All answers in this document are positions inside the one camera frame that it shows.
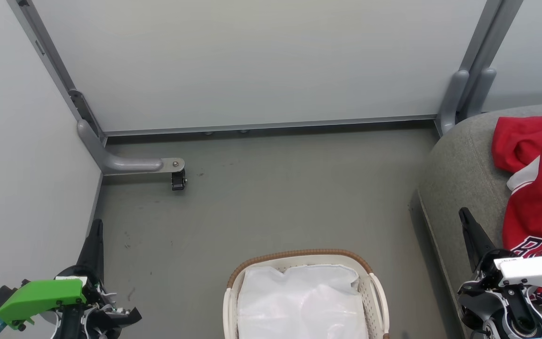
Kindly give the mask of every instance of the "gray metal bar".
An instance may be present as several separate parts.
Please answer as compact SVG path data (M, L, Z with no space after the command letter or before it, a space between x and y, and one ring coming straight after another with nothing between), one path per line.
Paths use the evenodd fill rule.
M478 78L482 70L490 67L491 63L499 47L509 30L511 23L516 18L518 9L522 4L522 0L502 0L497 13L494 16L493 22L486 33L486 38L480 46L476 58L470 68L470 78L465 86L463 95L458 104L458 111L464 109L471 99L470 94L473 88L478 85Z
M468 104L460 111L459 118L464 120L482 113L482 106L488 96L488 92L497 76L494 68L486 68L480 72L476 85L472 88Z
M497 10L501 6L501 2L502 0L487 0L486 4L484 5L484 9L482 10L482 14L480 14L480 19L476 24L476 30L474 30L474 34L470 39L470 44L468 45L467 51L465 51L465 55L463 56L460 70L470 70L471 65L474 63L474 60L478 55L478 51L486 38L486 33L488 33L488 29L493 23L495 15L497 15Z
M79 120L77 132L104 175L156 172L164 166L160 158L130 159L110 154L85 120Z
M100 141L103 141L105 138L104 132L97 123L97 119L89 108L84 95L75 88L75 84L72 82L71 76L69 75L66 66L64 66L64 62L62 62L62 58L60 57L60 54L58 54L56 46L49 36L41 17L39 17L39 13L37 13L37 9L32 0L16 0L15 4L17 4L17 7L12 9L13 11L17 11L17 9L20 8L22 16L24 17L23 21L29 26L29 28L24 27L24 30L26 31L26 34L30 36L31 40L34 41L37 51L39 51L41 59L43 60L43 64L45 64L48 71L50 71L52 78L58 78L62 83L63 90L60 89L60 92L67 94L64 98L72 98L75 109L73 110L71 108L71 110L73 111L75 118L77 118L77 120L88 120L93 131L99 136Z
M45 28L45 24L43 24L41 17L39 17L32 0L18 0L17 3L21 8L24 17L26 17L28 24L31 26L33 32L35 32L37 39L39 39L41 49L45 52L45 55L49 58L51 64L54 65L60 79L62 79L66 92L75 88L71 75L68 74L64 63L62 62L62 58L60 57L60 54L58 54L56 46L54 46L54 42L51 40L47 28Z
M461 98L461 94L465 88L465 84L468 82L469 73L466 70L457 71L451 77L449 87L443 98L443 102L438 110L438 115L434 121L438 134L443 137L445 133L455 126L455 114L457 110L457 103Z

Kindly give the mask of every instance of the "white wall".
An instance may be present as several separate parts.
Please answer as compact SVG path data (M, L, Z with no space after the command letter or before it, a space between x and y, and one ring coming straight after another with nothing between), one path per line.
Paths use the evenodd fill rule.
M76 120L6 0L0 0L0 286L74 264L100 171ZM2 338L49 338L52 326Z
M102 129L436 114L484 0L33 0Z
M542 0L524 0L491 67L497 77L482 110L542 104Z

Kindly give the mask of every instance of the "metal frame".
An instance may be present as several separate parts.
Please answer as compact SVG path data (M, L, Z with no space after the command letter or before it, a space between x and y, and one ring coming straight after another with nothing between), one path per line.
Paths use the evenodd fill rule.
M433 120L434 114L416 115L416 116L390 116L387 118L363 118L363 119L344 119L344 120L323 120L323 121L303 121L303 122L278 122L269 124L251 124L251 125L225 125L211 127L185 127L177 129L132 129L121 131L108 131L107 137L129 137L136 135L162 135L176 133L209 133L217 131L244 131L249 129L288 129L292 127L314 127L314 126L337 126L337 125L356 125L372 124L378 122L399 122L399 121L419 121Z
M494 19L491 22L490 28L488 28L488 32L486 32L486 37L484 38L482 46L480 46L478 54L471 65L470 79L465 86L458 110L464 110L465 106L470 104L474 105L475 107L482 107L484 99L482 98L482 95L478 95L476 92L480 90L488 93L488 90L482 87L482 85L485 86L488 81L478 80L483 71L489 68L493 62L497 51L499 51L499 47L501 47L501 43L503 43L503 39L505 39L507 31L510 29L512 22L514 22L514 19L516 18L516 14L522 5L522 1L523 0L501 0L497 13L495 13ZM495 72L496 71L489 72L489 77L494 79L496 76ZM473 102L473 99L480 98L482 99L482 103Z
M30 31L36 37L36 39L34 40L34 45L37 51L41 54L42 58L47 58L48 64L52 66L52 69L56 74L55 77L60 79L60 81L62 82L64 90L61 92L66 93L68 97L75 96L75 92L78 92L77 88L72 82L71 75L69 75L66 66L64 66L64 62L62 61L62 58L60 57L60 54L58 53L54 42L49 36L47 28L45 28L45 24L41 20L41 17L39 17L37 9L35 8L32 0L16 0L16 2L20 10L22 11L22 15L26 19L26 23L30 27ZM92 111L90 109L84 109L84 107L88 108L88 105L86 103L86 100L84 99L84 96L82 96L82 94L80 95L83 104L77 105L77 102L75 100L72 100L72 102L75 104L76 112L78 114L78 117L75 114L75 118L77 118L77 120L84 119L90 122L93 131L97 134L100 141L103 142L105 138L104 132L102 131L101 127L99 127L99 124L97 124L97 119L95 118L95 116L93 116Z
M522 1L487 0L460 70L453 75L437 114L435 124L441 137L457 120L481 113L484 100L497 76L497 71L490 65Z
M105 149L107 141L102 129L97 124L84 95L75 88L62 58L54 42L49 36L41 17L37 13L32 0L8 0L9 6L20 22L26 36L32 41L45 68L47 68L54 83L58 86L64 100L77 119L77 133L93 160L97 163L103 176L118 176L125 174L172 173L173 190L185 186L185 161L181 158L125 158L115 156Z

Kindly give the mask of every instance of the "white laundry basket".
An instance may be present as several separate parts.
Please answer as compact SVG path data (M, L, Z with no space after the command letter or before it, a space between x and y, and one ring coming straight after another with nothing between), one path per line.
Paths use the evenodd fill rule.
M289 267L319 264L344 265L357 271L368 335L370 339L389 339L388 304L380 281L363 258L344 250L288 251L260 256L243 262L232 273L223 299L223 331L225 339L239 339L237 299L247 268L271 266L284 272Z

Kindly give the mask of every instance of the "white plastic bag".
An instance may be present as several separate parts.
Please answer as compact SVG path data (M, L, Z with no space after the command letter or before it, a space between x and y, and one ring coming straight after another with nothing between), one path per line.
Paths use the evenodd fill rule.
M239 339L367 339L358 283L342 265L249 268L237 301Z

